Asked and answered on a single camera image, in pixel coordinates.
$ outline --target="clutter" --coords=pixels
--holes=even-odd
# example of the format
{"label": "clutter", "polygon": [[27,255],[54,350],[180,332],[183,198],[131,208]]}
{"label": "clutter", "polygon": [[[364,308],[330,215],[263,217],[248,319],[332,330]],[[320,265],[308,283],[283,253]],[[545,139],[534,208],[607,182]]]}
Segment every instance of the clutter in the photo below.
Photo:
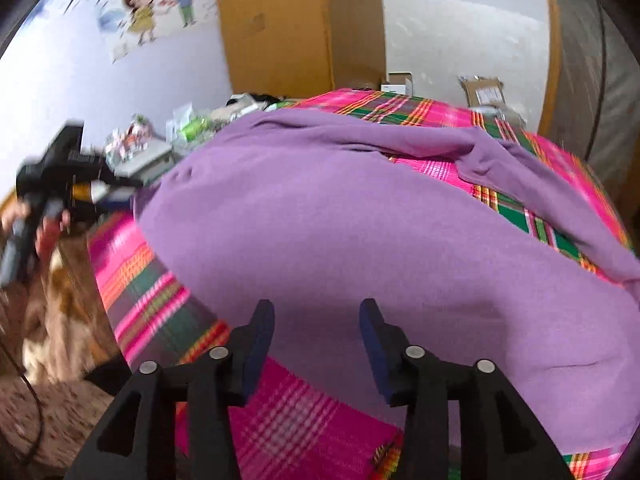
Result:
{"label": "clutter", "polygon": [[480,76],[460,77],[460,84],[466,92],[470,107],[493,105],[504,102],[503,84],[498,78]]}
{"label": "clutter", "polygon": [[471,110],[485,117],[505,121],[513,128],[524,129],[527,126],[527,121],[507,106],[502,92],[504,84],[498,78],[472,76],[459,79]]}
{"label": "clutter", "polygon": [[512,108],[509,108],[506,104],[496,103],[495,105],[484,105],[470,108],[470,110],[484,115],[484,117],[491,117],[509,123],[512,128],[525,129],[527,121]]}
{"label": "clutter", "polygon": [[166,123],[166,141],[173,145],[174,152],[186,156],[218,131],[236,119],[256,110],[264,110],[277,98],[267,95],[232,95],[228,105],[212,112],[196,113],[193,105],[187,104],[174,112],[174,118]]}
{"label": "clutter", "polygon": [[264,109],[264,111],[265,112],[273,112],[275,110],[279,110],[280,108],[287,108],[287,107],[290,107],[290,106],[295,105],[297,103],[301,103],[302,101],[304,101],[304,99],[287,98],[287,99],[284,99],[284,100],[280,101],[279,103],[275,103],[273,105],[267,106]]}
{"label": "clutter", "polygon": [[104,155],[111,169],[121,162],[134,158],[140,152],[146,150],[149,139],[153,136],[153,127],[147,118],[135,115],[129,127],[125,131],[116,128],[107,137],[104,147]]}
{"label": "clutter", "polygon": [[386,81],[383,81],[382,85],[380,85],[380,90],[383,92],[413,96],[414,78],[411,72],[390,72]]}
{"label": "clutter", "polygon": [[151,138],[146,142],[144,151],[119,163],[114,171],[118,175],[135,177],[147,184],[169,171],[174,165],[175,159],[171,145]]}

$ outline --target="wooden wardrobe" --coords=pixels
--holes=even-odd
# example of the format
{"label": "wooden wardrobe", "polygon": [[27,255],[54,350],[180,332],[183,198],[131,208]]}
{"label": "wooden wardrobe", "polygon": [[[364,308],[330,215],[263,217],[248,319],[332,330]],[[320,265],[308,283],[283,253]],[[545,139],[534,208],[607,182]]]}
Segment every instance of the wooden wardrobe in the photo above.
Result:
{"label": "wooden wardrobe", "polygon": [[218,0],[234,92],[312,97],[379,88],[382,0]]}

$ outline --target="purple towel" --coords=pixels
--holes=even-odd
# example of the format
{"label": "purple towel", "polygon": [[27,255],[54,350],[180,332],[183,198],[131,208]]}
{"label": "purple towel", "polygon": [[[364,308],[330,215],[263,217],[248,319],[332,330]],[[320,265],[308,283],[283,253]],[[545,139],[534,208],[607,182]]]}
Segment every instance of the purple towel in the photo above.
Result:
{"label": "purple towel", "polygon": [[[455,161],[625,288],[380,152]],[[624,444],[638,425],[638,261],[569,184],[480,128],[256,112],[142,190],[136,218],[158,257],[231,324],[273,301],[270,355],[381,420],[401,426],[403,413],[374,386],[358,332],[364,298],[442,359],[495,360],[563,454]]]}

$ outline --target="bed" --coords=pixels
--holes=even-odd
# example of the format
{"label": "bed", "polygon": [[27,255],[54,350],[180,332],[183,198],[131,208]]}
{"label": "bed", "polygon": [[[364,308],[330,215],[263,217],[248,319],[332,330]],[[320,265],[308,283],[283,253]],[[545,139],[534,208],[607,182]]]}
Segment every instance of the bed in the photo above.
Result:
{"label": "bed", "polygon": [[[481,126],[492,137],[518,143],[561,175],[631,250],[620,220],[590,170],[535,134],[464,108],[377,91],[343,89],[280,107],[312,108],[387,124]],[[464,182],[453,163],[397,157],[389,161],[463,189],[585,271],[608,280],[553,226],[505,195]],[[229,325],[203,309],[155,256],[132,214],[115,214],[100,225],[90,237],[89,252],[116,340],[133,369],[149,359],[162,366],[190,362],[226,341]],[[186,450],[183,406],[177,418],[177,443]],[[402,446],[398,428],[315,390],[273,360],[265,365],[254,398],[246,408],[232,409],[231,419],[244,478],[391,478]],[[624,449],[584,450],[564,459],[577,479],[597,480],[607,475]]]}

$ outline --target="cartoon girl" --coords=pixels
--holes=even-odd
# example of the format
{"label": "cartoon girl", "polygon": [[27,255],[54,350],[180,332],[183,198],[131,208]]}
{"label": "cartoon girl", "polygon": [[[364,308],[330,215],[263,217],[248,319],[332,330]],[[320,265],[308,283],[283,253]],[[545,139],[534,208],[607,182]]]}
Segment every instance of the cartoon girl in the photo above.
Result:
{"label": "cartoon girl", "polygon": [[138,44],[145,43],[145,33],[149,41],[155,41],[154,29],[156,28],[156,20],[154,20],[154,0],[122,0],[123,3],[131,9],[131,25],[128,31],[140,34]]}

